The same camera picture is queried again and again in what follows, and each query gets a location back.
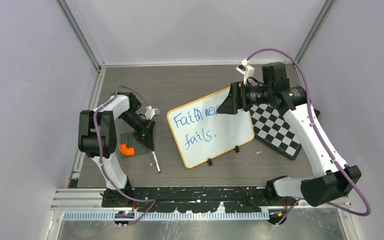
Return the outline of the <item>white blue whiteboard marker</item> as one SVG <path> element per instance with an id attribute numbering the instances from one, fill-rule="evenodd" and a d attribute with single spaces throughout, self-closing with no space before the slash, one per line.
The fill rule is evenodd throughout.
<path id="1" fill-rule="evenodd" d="M 161 171 L 161 168 L 160 168 L 160 165 L 159 165 L 158 158 L 157 158 L 155 150 L 152 150 L 151 153 L 152 153 L 152 156 L 153 156 L 153 159 L 154 159 L 154 162 L 155 162 L 155 166 L 156 166 L 157 172 L 161 173 L 162 171 Z"/>

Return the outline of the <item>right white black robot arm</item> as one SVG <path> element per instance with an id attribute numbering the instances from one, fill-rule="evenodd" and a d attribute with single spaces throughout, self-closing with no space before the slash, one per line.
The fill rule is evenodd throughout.
<path id="1" fill-rule="evenodd" d="M 267 181 L 265 198 L 279 205 L 285 197 L 304 199 L 312 207 L 349 195 L 362 174 L 358 166 L 349 166 L 336 152 L 322 127 L 314 108 L 301 86 L 290 86 L 286 66 L 281 62 L 262 66 L 263 81 L 253 77 L 254 68 L 247 60 L 236 67 L 243 80 L 233 82 L 218 114 L 236 115 L 267 104 L 278 111 L 292 128 L 303 147 L 313 175 L 307 178 L 281 176 Z"/>

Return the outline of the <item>yellow framed whiteboard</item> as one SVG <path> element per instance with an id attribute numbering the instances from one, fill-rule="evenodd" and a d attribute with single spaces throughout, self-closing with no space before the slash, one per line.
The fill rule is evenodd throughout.
<path id="1" fill-rule="evenodd" d="M 168 111 L 166 118 L 186 168 L 194 168 L 254 139 L 250 112 L 217 113 L 228 93 L 226 87 Z"/>

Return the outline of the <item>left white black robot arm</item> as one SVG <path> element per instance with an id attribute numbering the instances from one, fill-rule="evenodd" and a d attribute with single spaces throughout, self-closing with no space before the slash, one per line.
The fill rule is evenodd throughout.
<path id="1" fill-rule="evenodd" d="M 106 191 L 115 193 L 114 200 L 121 207 L 128 207 L 134 197 L 127 190 L 130 181 L 116 155 L 116 120 L 123 120 L 133 129 L 133 138 L 139 144 L 152 152 L 155 150 L 154 117 L 159 111 L 147 105 L 145 114 L 139 114 L 137 110 L 141 106 L 134 93 L 115 92 L 100 106 L 79 114 L 78 149 L 96 163 L 105 179 Z"/>

